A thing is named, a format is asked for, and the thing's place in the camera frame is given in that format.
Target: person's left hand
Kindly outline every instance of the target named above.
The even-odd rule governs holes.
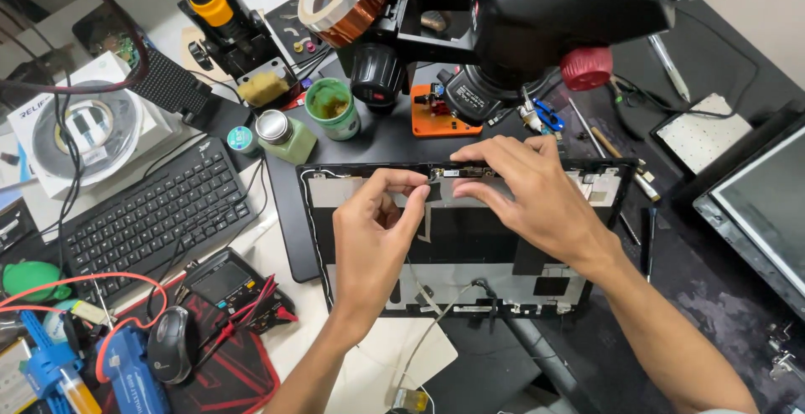
[[[332,215],[336,300],[331,317],[350,346],[369,333],[403,269],[431,187],[428,177],[381,168]],[[388,192],[408,197],[402,216]]]

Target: hand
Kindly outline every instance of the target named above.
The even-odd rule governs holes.
[[[378,169],[332,215],[336,239],[336,302],[332,317],[348,325],[351,346],[369,333],[391,296],[425,213],[428,177]],[[388,192],[408,197],[405,212]]]
[[[505,179],[514,202],[488,184],[469,179],[456,181],[453,196],[484,202],[503,225],[580,275],[596,282],[607,263],[621,261],[606,258],[622,252],[621,242],[564,173],[553,136],[520,142],[498,135],[461,148],[450,159],[486,161]]]

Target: yellow sponge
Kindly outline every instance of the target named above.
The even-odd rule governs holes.
[[[289,89],[287,81],[277,76],[275,72],[261,72],[239,85],[237,92],[251,106],[263,106],[276,100]]]

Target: multimeter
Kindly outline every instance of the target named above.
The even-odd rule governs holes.
[[[221,249],[201,263],[193,260],[184,270],[186,288],[227,316],[254,302],[266,285],[266,278],[231,247]],[[296,321],[293,302],[279,289],[255,308],[249,327],[257,334],[272,326]]]

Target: silver metal cap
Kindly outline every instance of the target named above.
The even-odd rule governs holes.
[[[254,128],[260,138],[272,145],[287,142],[294,134],[294,126],[281,111],[269,109],[257,118]]]

